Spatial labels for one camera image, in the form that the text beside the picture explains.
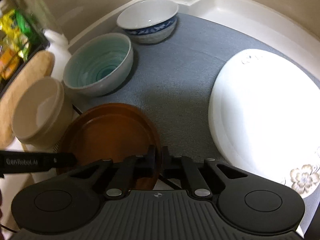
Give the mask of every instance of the black cable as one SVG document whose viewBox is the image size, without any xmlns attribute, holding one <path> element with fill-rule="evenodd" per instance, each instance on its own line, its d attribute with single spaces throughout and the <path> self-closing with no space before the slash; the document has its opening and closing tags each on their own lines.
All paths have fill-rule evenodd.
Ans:
<svg viewBox="0 0 320 240">
<path fill-rule="evenodd" d="M 7 227 L 4 226 L 4 225 L 1 225 L 1 224 L 0 224 L 0 227 L 4 228 L 4 229 L 6 229 L 6 230 L 8 230 L 8 231 L 10 231 L 10 232 L 18 233 L 18 231 L 15 231 L 15 230 L 13 230 L 13 229 L 7 228 Z"/>
<path fill-rule="evenodd" d="M 165 179 L 161 175 L 159 175 L 158 179 L 161 180 L 163 183 L 167 184 L 169 187 L 172 187 L 175 190 L 181 189 L 179 186 L 175 185 L 173 182 L 169 181 L 168 179 Z"/>
<path fill-rule="evenodd" d="M 73 110 L 75 110 L 79 115 L 82 114 L 82 112 L 81 112 L 77 107 L 75 107 L 74 105 L 72 105 L 72 108 L 73 108 Z"/>
</svg>

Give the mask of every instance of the cutting board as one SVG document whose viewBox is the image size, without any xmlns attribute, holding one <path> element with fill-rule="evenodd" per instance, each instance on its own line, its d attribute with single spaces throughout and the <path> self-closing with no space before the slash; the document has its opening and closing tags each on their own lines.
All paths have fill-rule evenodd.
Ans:
<svg viewBox="0 0 320 240">
<path fill-rule="evenodd" d="M 14 134 L 11 119 L 20 97 L 39 79 L 50 76 L 54 65 L 54 55 L 47 51 L 39 51 L 20 71 L 0 99 L 0 149 L 12 143 Z"/>
</svg>

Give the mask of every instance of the wooden board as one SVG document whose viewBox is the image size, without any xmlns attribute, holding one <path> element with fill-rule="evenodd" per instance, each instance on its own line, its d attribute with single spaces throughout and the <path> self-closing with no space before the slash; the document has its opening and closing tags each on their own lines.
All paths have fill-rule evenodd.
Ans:
<svg viewBox="0 0 320 240">
<path fill-rule="evenodd" d="M 147 154 L 150 144 L 158 150 L 156 172 L 152 178 L 138 179 L 135 189 L 152 190 L 162 161 L 160 138 L 153 123 L 135 106 L 110 103 L 89 109 L 70 124 L 58 152 L 72 152 L 78 165 L 106 158 L 117 163 L 130 155 Z"/>
<path fill-rule="evenodd" d="M 44 50 L 39 51 L 20 71 L 0 99 L 0 149 L 8 147 L 14 139 L 11 119 L 20 97 L 33 83 L 50 76 L 53 65 L 54 55 Z"/>
</svg>

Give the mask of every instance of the food package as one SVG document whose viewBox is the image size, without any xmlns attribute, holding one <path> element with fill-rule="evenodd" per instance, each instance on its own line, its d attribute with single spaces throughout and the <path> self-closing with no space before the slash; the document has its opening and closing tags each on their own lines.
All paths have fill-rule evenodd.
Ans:
<svg viewBox="0 0 320 240">
<path fill-rule="evenodd" d="M 16 9 L 9 11 L 0 19 L 0 30 L 12 40 L 18 55 L 27 61 L 31 44 L 37 44 L 39 41 L 37 34 L 33 32 L 23 15 Z"/>
<path fill-rule="evenodd" d="M 0 73 L 4 80 L 9 79 L 16 71 L 20 63 L 20 57 L 11 48 L 6 48 L 0 57 Z"/>
</svg>

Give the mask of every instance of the blue floral pattern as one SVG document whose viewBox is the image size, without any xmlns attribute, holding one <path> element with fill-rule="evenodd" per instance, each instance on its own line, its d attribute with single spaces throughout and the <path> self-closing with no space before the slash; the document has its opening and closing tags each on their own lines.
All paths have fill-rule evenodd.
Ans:
<svg viewBox="0 0 320 240">
<path fill-rule="evenodd" d="M 161 22 L 159 24 L 156 24 L 150 27 L 136 29 L 136 30 L 124 29 L 124 31 L 130 35 L 147 35 L 150 33 L 156 33 L 156 32 L 162 31 L 168 28 L 169 26 L 171 26 L 172 24 L 174 24 L 176 21 L 177 21 L 177 17 L 173 16 L 169 20 L 166 20 L 164 22 Z"/>
</svg>

